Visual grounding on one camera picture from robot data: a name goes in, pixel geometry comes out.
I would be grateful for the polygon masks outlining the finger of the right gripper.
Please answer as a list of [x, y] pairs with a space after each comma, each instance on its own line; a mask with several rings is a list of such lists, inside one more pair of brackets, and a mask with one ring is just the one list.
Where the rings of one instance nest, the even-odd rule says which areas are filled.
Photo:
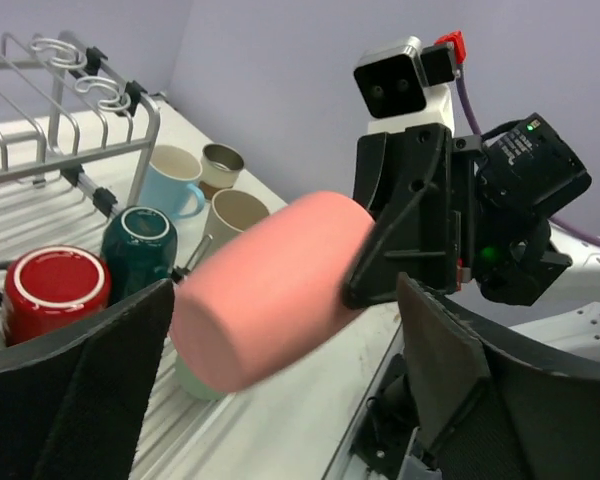
[[394, 301], [401, 272], [419, 281], [418, 207], [424, 180], [432, 174], [419, 134], [427, 125], [389, 133], [389, 198], [345, 276], [341, 298], [350, 309]]
[[365, 135], [357, 142], [356, 166], [352, 198], [374, 220], [381, 215], [388, 202], [390, 181], [389, 150], [392, 134], [382, 132]]

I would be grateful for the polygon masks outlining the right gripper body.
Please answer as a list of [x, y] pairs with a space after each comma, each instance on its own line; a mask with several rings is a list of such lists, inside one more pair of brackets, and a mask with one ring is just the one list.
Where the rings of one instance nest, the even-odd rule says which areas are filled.
[[427, 147], [432, 169], [418, 207], [419, 281], [453, 294], [471, 277], [477, 218], [474, 167], [480, 148], [476, 138], [455, 139], [441, 124], [425, 126], [419, 140]]

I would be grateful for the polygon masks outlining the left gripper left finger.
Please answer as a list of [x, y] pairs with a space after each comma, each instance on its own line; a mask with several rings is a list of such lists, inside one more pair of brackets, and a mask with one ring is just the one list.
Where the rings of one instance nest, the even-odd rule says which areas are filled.
[[126, 479], [170, 325], [161, 280], [0, 351], [0, 479]]

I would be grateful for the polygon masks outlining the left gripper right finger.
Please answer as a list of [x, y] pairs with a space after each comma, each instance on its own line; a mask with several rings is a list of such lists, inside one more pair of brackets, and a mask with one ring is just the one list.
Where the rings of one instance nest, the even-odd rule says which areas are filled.
[[446, 479], [600, 479], [600, 362], [397, 279], [425, 450]]

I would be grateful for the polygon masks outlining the cream and brown cup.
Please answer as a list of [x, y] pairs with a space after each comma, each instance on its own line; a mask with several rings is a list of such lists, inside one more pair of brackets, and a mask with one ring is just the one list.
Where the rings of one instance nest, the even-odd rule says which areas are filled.
[[203, 147], [200, 162], [203, 173], [198, 186], [207, 200], [219, 190], [231, 189], [245, 167], [243, 157], [236, 150], [218, 143]]

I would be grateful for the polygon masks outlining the beige tumbler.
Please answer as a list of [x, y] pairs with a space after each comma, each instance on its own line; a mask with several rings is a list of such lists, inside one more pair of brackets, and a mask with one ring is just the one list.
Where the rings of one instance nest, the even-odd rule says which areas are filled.
[[203, 235], [211, 236], [202, 259], [206, 260], [229, 241], [270, 214], [269, 209], [249, 193], [224, 189], [211, 199]]

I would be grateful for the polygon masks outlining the pink tumbler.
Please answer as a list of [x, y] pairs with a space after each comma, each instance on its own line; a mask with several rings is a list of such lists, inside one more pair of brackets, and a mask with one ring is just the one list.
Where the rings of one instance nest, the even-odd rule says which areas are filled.
[[341, 289], [373, 225], [352, 199], [315, 192], [223, 246], [175, 289], [170, 336], [186, 366], [238, 392], [338, 334], [361, 313]]

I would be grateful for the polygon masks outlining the light blue mug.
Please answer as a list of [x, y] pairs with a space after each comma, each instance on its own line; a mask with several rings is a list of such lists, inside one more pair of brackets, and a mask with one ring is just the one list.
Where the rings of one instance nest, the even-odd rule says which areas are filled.
[[202, 173], [200, 161], [188, 151], [172, 145], [156, 145], [138, 205], [158, 209], [172, 221], [194, 217], [206, 205], [199, 187]]

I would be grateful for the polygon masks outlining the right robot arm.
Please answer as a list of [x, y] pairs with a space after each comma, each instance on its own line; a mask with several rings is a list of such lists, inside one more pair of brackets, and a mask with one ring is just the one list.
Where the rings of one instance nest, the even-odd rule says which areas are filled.
[[491, 302], [530, 306], [577, 270], [575, 255], [551, 241], [550, 220], [591, 182], [538, 114], [483, 135], [430, 123], [363, 136], [353, 198], [374, 225], [342, 301], [391, 302], [405, 273], [442, 294], [475, 281]]

